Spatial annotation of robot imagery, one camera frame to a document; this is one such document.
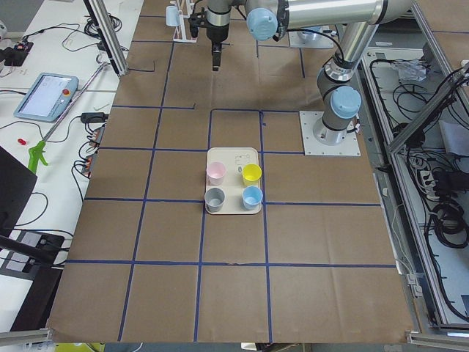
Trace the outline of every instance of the cup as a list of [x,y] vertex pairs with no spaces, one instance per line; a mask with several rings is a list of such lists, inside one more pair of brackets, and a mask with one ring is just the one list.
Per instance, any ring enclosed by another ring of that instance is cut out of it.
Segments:
[[225,202],[225,192],[221,188],[211,188],[205,192],[205,207],[211,213],[220,211]]
[[210,183],[219,186],[223,183],[226,175],[226,167],[220,161],[214,161],[207,166],[207,176]]
[[179,10],[174,5],[166,7],[166,25],[170,27],[177,27],[180,25]]
[[262,169],[257,164],[247,164],[243,167],[244,186],[257,186],[262,176]]
[[249,186],[244,188],[243,191],[243,205],[247,210],[257,208],[262,201],[262,191],[259,187]]

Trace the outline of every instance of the tablet screen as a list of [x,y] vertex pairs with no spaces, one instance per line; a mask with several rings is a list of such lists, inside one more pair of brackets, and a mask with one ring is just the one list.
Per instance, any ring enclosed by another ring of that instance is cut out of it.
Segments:
[[70,81],[71,78],[66,77],[43,76],[19,112],[35,116],[48,116],[62,96],[62,90]]

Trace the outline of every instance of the tablet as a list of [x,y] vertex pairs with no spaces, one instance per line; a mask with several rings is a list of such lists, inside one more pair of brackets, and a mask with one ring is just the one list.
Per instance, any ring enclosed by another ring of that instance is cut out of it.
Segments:
[[21,119],[53,122],[78,88],[74,76],[41,73],[13,113]]

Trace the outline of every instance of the blue cup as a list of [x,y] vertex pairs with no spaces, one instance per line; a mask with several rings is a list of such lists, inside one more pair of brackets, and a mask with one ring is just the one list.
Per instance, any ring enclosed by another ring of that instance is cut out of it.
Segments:
[[247,210],[257,208],[262,201],[262,191],[259,187],[249,186],[244,188],[243,191],[243,205]]

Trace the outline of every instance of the gray cup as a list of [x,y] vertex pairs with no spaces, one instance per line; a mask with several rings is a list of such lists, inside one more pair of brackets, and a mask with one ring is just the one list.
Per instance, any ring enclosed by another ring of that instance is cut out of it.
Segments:
[[205,192],[205,207],[211,213],[220,211],[225,202],[225,192],[221,188],[211,188]]

